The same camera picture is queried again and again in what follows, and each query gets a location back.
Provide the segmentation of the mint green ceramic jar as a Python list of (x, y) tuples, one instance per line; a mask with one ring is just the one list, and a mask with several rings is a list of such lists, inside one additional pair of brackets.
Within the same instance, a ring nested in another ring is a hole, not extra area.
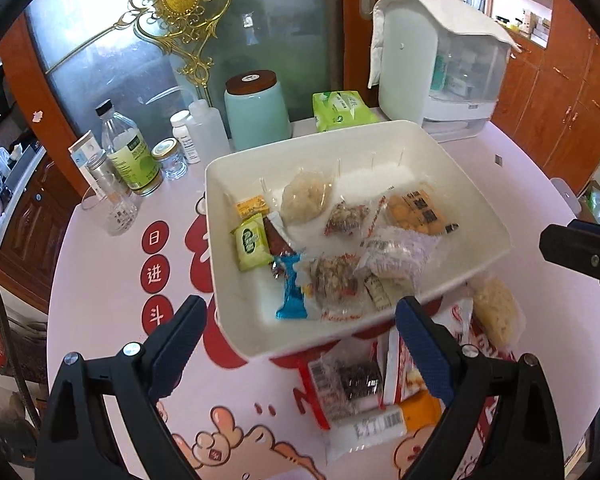
[(252, 70), (227, 79), (224, 104), (237, 151), (291, 137), (282, 86), (272, 70)]

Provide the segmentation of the small yellow snack packet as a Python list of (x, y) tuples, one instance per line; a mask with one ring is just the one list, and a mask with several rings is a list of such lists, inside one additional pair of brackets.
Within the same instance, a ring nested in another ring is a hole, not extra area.
[(246, 200), (242, 200), (235, 205), (236, 212), (240, 220), (244, 221), (255, 214), (266, 216), (270, 213), (270, 206), (263, 195), (257, 195)]

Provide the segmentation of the clear bag orange biscuits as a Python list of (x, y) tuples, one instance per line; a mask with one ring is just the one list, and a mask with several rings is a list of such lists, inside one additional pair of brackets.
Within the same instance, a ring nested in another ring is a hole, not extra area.
[(380, 201), (390, 226), (429, 236), (450, 234), (460, 228), (458, 223), (446, 218), (439, 204), (423, 186), (393, 186), (382, 194)]

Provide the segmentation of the white cosmetic storage box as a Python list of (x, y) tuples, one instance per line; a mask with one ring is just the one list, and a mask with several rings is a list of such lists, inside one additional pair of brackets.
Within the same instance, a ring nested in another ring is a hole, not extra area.
[(388, 14), (378, 102), (440, 143), (476, 136), (491, 119), (512, 48), (443, 29), (417, 3)]

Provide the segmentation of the red dark seaweed packet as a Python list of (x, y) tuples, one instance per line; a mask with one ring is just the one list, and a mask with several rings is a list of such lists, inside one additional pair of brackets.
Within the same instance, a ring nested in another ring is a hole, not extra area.
[(382, 405), (386, 359), (382, 338), (349, 337), (304, 356), (298, 370), (317, 425), (331, 430)]

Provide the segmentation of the white cloth cover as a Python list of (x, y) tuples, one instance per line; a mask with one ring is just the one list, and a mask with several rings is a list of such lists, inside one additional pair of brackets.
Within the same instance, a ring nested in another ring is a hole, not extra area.
[(373, 32), (370, 40), (370, 74), (367, 88), (379, 84), (382, 51), (388, 14), (393, 8), (405, 8), (417, 3), (447, 32), (460, 36), (490, 36), (507, 44), (516, 52), (521, 51), (506, 29), (492, 18), (460, 0), (378, 0), (373, 7)]

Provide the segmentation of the white barcode snack packet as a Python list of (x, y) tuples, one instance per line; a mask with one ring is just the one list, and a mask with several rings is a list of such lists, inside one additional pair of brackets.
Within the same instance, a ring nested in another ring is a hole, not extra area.
[(341, 457), (367, 450), (407, 435), (402, 410), (389, 406), (341, 419), (326, 434), (326, 462), (335, 463)]

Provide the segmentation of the silver lid glass jar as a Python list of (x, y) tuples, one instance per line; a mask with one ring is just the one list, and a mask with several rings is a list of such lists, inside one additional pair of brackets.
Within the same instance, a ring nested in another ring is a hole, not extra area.
[(116, 167), (104, 150), (100, 150), (87, 161), (87, 170), (94, 178), (97, 187), (110, 200), (130, 196), (131, 190), (124, 182)]

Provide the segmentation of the red white snack bag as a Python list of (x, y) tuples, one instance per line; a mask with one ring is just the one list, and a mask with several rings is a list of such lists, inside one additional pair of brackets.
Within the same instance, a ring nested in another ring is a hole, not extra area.
[(396, 305), (389, 332), (384, 403), (398, 404), (427, 390), (445, 405), (454, 399), (455, 352), (469, 342), (472, 306), (467, 297), (444, 300), (433, 315), (413, 296)]

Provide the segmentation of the cream red cracker packet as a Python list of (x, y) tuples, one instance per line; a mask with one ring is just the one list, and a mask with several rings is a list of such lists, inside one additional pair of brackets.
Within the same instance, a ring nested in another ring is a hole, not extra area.
[(366, 292), (377, 311), (394, 309), (396, 304), (405, 296), (413, 296), (415, 289), (409, 280), (394, 280), (393, 278), (378, 278), (368, 274), (363, 280)]

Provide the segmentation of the green tissue pack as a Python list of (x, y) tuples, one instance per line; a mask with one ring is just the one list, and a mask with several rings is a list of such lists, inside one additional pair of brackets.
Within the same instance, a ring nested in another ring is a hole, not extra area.
[(339, 90), (317, 92), (312, 106), (318, 132), (364, 126), (379, 122), (357, 91)]

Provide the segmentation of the white squeeze wash bottle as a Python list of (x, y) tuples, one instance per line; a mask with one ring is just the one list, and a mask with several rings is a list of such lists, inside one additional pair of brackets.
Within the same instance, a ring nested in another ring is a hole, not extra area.
[(150, 98), (146, 105), (175, 92), (184, 93), (192, 99), (187, 107), (188, 116), (184, 119), (184, 125), (192, 138), (200, 160), (208, 165), (212, 160), (229, 155), (232, 147), (220, 111), (210, 106), (206, 99), (198, 98), (193, 90), (183, 86), (171, 87)]

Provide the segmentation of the white blue carton box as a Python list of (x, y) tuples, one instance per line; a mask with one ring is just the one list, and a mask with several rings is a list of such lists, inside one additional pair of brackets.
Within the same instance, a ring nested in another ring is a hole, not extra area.
[(102, 149), (91, 130), (87, 130), (87, 132), (82, 134), (76, 142), (68, 147), (69, 155), (76, 165), (76, 168), (79, 169), (82, 177), (84, 177), (85, 181), (99, 198), (105, 197), (107, 192), (91, 174), (91, 171), (88, 170), (87, 163), (93, 157), (99, 155), (101, 151)]

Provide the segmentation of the small gold lid jar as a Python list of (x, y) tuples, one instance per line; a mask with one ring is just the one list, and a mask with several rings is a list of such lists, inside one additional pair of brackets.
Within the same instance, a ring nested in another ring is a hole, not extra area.
[(187, 160), (181, 145), (173, 136), (158, 142), (152, 148), (151, 155), (160, 165), (161, 173), (166, 180), (174, 181), (186, 175)]

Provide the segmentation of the clear glass cup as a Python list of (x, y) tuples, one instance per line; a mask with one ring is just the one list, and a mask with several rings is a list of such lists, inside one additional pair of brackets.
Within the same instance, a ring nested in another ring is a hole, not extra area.
[(125, 195), (98, 195), (92, 188), (84, 193), (81, 209), (95, 226), (110, 236), (125, 233), (138, 215), (137, 206)]

